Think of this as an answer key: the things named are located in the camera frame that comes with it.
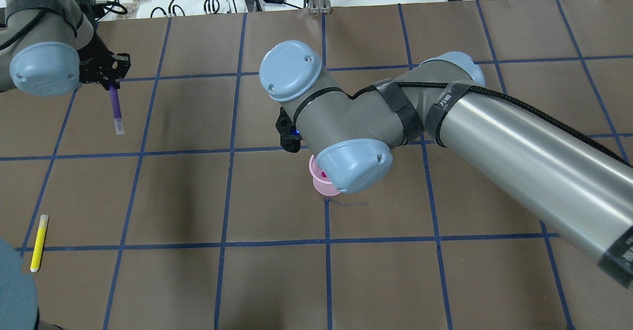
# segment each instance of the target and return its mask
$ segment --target pink cup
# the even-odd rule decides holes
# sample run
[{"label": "pink cup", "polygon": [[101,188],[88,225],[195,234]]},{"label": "pink cup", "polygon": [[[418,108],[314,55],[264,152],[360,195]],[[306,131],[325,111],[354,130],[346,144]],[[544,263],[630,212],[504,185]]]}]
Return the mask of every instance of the pink cup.
[{"label": "pink cup", "polygon": [[327,175],[317,165],[317,159],[312,155],[308,163],[310,174],[312,174],[312,184],[315,189],[325,196],[335,196],[341,194],[339,190],[332,184]]}]

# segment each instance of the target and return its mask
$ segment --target blue plastic cap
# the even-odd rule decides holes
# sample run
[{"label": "blue plastic cap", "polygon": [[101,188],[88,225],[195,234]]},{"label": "blue plastic cap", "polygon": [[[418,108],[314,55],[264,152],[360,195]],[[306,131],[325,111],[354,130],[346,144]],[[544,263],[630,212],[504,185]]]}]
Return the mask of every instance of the blue plastic cap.
[{"label": "blue plastic cap", "polygon": [[384,177],[393,156],[389,146],[375,139],[339,142],[321,151],[316,163],[341,192],[359,192]]},{"label": "blue plastic cap", "polygon": [[468,73],[470,79],[478,84],[486,85],[486,78],[484,78],[484,73],[481,71],[481,68],[477,64],[473,62],[473,59],[470,55],[467,55],[463,52],[448,52],[440,55],[439,57],[434,57],[431,59],[427,59],[422,64],[429,61],[447,61],[452,64],[457,65],[463,71]]},{"label": "blue plastic cap", "polygon": [[260,65],[260,82],[271,98],[287,102],[305,94],[321,74],[321,57],[300,41],[272,48]]},{"label": "blue plastic cap", "polygon": [[33,330],[38,318],[38,294],[30,274],[23,274],[22,257],[0,239],[0,329]]},{"label": "blue plastic cap", "polygon": [[79,55],[64,43],[33,44],[13,57],[9,74],[15,86],[25,93],[63,95],[79,86]]}]

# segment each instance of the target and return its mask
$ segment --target yellow highlighter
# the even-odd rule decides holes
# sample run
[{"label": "yellow highlighter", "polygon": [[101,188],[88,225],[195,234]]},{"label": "yellow highlighter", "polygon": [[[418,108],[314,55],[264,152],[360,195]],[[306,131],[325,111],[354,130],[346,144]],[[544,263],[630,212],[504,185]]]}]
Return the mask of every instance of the yellow highlighter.
[{"label": "yellow highlighter", "polygon": [[42,261],[42,252],[44,250],[44,239],[46,238],[46,227],[48,226],[48,215],[41,215],[40,226],[38,227],[38,237],[36,237],[36,246],[33,249],[33,259],[31,260],[31,272],[39,271]]}]

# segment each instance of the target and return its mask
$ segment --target purple pen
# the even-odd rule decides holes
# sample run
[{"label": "purple pen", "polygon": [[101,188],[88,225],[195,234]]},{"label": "purple pen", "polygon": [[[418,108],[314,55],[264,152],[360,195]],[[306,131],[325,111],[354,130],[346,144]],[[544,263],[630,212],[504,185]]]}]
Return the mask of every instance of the purple pen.
[{"label": "purple pen", "polygon": [[123,130],[123,119],[121,118],[121,106],[118,102],[118,91],[112,82],[110,82],[110,100],[112,102],[112,112],[115,115],[115,130],[117,135],[120,136],[125,134],[125,132]]}]

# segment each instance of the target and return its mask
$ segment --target tiled surface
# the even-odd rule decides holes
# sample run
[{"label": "tiled surface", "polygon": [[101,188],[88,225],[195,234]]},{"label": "tiled surface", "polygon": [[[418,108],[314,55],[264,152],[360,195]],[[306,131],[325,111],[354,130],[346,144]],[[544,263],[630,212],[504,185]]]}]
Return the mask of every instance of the tiled surface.
[{"label": "tiled surface", "polygon": [[235,73],[242,14],[174,17],[163,76]]},{"label": "tiled surface", "polygon": [[125,134],[115,132],[109,91],[98,84],[78,91],[59,154],[138,152],[154,82],[124,82],[119,102]]},{"label": "tiled surface", "polygon": [[420,146],[392,154],[394,165],[383,179],[357,194],[332,197],[332,238],[433,236]]},{"label": "tiled surface", "polygon": [[[25,253],[24,272],[31,257]],[[33,275],[41,320],[64,329],[100,329],[116,262],[116,251],[46,252]]]},{"label": "tiled surface", "polygon": [[560,0],[585,56],[633,54],[633,0]]},{"label": "tiled surface", "polygon": [[497,59],[575,57],[555,0],[481,2]]},{"label": "tiled surface", "polygon": [[[50,214],[35,276],[43,319],[69,328],[626,328],[628,292],[433,143],[394,150],[367,191],[323,198],[310,151],[278,147],[256,70],[302,39],[353,94],[409,58],[465,50],[491,89],[504,82],[630,158],[630,45],[609,33],[629,23],[602,7],[629,1],[335,7],[325,29],[304,11],[103,23],[109,47],[133,55],[126,135],[101,87],[0,94],[0,237],[28,262],[30,224]],[[595,25],[611,40],[590,41]]]},{"label": "tiled surface", "polygon": [[570,315],[578,330],[631,326],[633,296],[563,239],[552,239]]},{"label": "tiled surface", "polygon": [[97,32],[109,50],[130,55],[127,78],[145,78],[156,75],[166,29],[164,18],[127,19],[100,22]]},{"label": "tiled surface", "polygon": [[212,328],[218,258],[212,248],[126,250],[108,328]]},{"label": "tiled surface", "polygon": [[542,239],[456,240],[442,252],[448,294],[459,294],[453,329],[565,328]]},{"label": "tiled surface", "polygon": [[508,94],[556,116],[583,134],[610,134],[604,113],[578,61],[502,64]]},{"label": "tiled surface", "polygon": [[335,329],[446,329],[432,242],[332,245]]},{"label": "tiled surface", "polygon": [[0,157],[51,155],[70,97],[42,98],[18,90],[1,93]]},{"label": "tiled surface", "polygon": [[327,328],[325,246],[226,250],[220,329]]},{"label": "tiled surface", "polygon": [[475,61],[492,60],[475,1],[410,3],[402,11],[414,64],[452,50]]},{"label": "tiled surface", "polygon": [[442,235],[540,233],[538,219],[452,151],[428,145]]}]

